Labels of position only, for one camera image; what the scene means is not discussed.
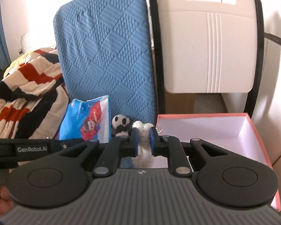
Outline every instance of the black cable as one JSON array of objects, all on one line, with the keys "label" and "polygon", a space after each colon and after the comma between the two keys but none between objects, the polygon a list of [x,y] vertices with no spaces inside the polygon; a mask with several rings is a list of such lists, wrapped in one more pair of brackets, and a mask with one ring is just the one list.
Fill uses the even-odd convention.
[{"label": "black cable", "polygon": [[275,43],[277,43],[279,46],[281,46],[281,38],[280,37],[269,34],[269,33],[264,33],[264,37],[273,41],[273,42],[275,42]]}]

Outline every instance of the gray ribbed surface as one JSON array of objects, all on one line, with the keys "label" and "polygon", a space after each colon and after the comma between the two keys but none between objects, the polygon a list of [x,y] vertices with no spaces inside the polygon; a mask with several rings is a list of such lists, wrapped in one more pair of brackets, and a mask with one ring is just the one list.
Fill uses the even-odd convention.
[{"label": "gray ribbed surface", "polygon": [[191,180],[173,177],[167,169],[139,171],[118,169],[112,177],[93,181],[69,205],[50,210],[16,206],[1,221],[6,225],[281,224],[281,216],[269,206],[225,209],[203,198]]}]

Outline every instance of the round button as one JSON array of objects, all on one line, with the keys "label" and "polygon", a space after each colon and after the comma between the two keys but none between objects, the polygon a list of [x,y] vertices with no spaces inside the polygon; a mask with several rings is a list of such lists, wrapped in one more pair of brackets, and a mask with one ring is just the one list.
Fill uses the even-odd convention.
[{"label": "round button", "polygon": [[107,167],[104,167],[104,166],[99,166],[99,167],[96,167],[94,172],[96,174],[99,174],[99,175],[104,175],[104,174],[107,174],[109,172],[109,169]]},{"label": "round button", "polygon": [[232,167],[223,172],[223,179],[236,187],[248,187],[257,181],[257,174],[249,168]]},{"label": "round button", "polygon": [[176,173],[177,174],[189,174],[191,172],[190,168],[185,167],[185,166],[180,166],[176,168]]},{"label": "round button", "polygon": [[44,168],[33,171],[28,176],[28,182],[38,188],[49,188],[56,186],[63,179],[60,171],[52,168]]}]

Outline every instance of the cartoon character print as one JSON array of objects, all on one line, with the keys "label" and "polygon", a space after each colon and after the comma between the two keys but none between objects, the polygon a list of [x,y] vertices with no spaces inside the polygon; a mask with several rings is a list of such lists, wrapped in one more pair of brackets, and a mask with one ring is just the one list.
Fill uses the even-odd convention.
[{"label": "cartoon character print", "polygon": [[91,140],[98,133],[101,120],[101,106],[100,102],[96,102],[92,107],[90,107],[90,113],[85,119],[82,127],[80,128],[81,137],[84,140]]}]

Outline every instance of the panda plush toy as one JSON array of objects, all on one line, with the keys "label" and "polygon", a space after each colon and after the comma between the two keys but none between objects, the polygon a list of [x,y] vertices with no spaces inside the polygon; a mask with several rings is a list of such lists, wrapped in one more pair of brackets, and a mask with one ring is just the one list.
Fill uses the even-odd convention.
[{"label": "panda plush toy", "polygon": [[130,119],[122,114],[116,115],[111,121],[115,136],[129,135]]}]

